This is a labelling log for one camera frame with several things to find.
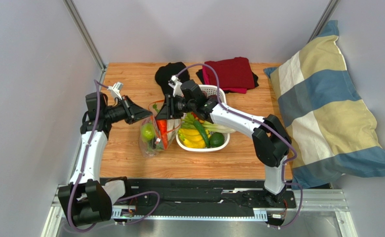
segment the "gray floor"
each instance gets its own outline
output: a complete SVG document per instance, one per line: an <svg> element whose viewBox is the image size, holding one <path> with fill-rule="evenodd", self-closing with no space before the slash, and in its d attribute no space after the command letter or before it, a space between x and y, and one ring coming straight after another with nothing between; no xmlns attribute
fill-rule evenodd
<svg viewBox="0 0 385 237"><path fill-rule="evenodd" d="M288 213L286 222L294 213ZM70 229L63 219L66 229ZM334 212L303 212L295 223L283 230L267 228L262 222L145 220L132 226L101 223L92 231L72 234L61 228L58 237L341 237Z"/></svg>

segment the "white wall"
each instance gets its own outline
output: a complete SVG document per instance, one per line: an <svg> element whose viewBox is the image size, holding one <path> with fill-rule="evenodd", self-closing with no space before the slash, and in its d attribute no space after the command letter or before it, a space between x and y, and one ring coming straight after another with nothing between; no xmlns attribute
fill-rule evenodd
<svg viewBox="0 0 385 237"><path fill-rule="evenodd" d="M106 63L285 62L328 0L75 0Z"/></svg>
<svg viewBox="0 0 385 237"><path fill-rule="evenodd" d="M338 46L360 96L378 121L385 148L385 1L342 0L332 19L339 21ZM343 188L361 237L385 237L385 177L345 175Z"/></svg>
<svg viewBox="0 0 385 237"><path fill-rule="evenodd" d="M62 0L0 1L0 236L39 236L100 72Z"/></svg>

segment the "striped pillow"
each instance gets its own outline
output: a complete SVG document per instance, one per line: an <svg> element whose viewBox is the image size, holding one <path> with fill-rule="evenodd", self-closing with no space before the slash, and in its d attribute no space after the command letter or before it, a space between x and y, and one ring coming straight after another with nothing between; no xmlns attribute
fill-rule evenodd
<svg viewBox="0 0 385 237"><path fill-rule="evenodd" d="M279 68L267 68L292 145L293 180L304 188L342 174L385 176L377 121L350 79L336 45L337 21Z"/></svg>

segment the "wooden table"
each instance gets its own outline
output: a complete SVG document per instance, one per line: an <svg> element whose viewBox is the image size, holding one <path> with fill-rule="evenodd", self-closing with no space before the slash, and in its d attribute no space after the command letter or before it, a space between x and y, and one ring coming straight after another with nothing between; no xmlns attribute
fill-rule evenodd
<svg viewBox="0 0 385 237"><path fill-rule="evenodd" d="M147 108L151 102L164 98L154 74L166 63L111 63L104 84L124 83L121 94L128 95L139 106ZM251 64L258 75L259 87L246 94L229 93L228 105L257 116L274 114L280 117L278 104L264 68L279 64ZM195 73L200 67L189 69L191 79L201 84ZM114 101L108 91L102 90ZM167 151L152 158L144 158L139 148L140 122L127 125L121 121L113 124L108 144L104 150L101 177L127 176L129 178L194 178L194 179L264 179L264 165L257 159L253 142L245 135L231 134L231 141L222 150L213 153L192 153L183 150L176 141ZM292 178L290 166L286 179Z"/></svg>

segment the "clear plastic bag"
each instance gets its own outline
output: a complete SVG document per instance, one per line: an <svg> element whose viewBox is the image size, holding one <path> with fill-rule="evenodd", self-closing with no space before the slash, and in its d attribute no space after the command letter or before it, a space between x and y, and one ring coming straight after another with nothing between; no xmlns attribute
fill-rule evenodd
<svg viewBox="0 0 385 237"><path fill-rule="evenodd" d="M159 152L167 150L181 127L180 119L156 121L154 117L162 105L163 100L151 103L149 110L153 116L144 119L140 126L139 146L142 155L146 158L154 157Z"/></svg>

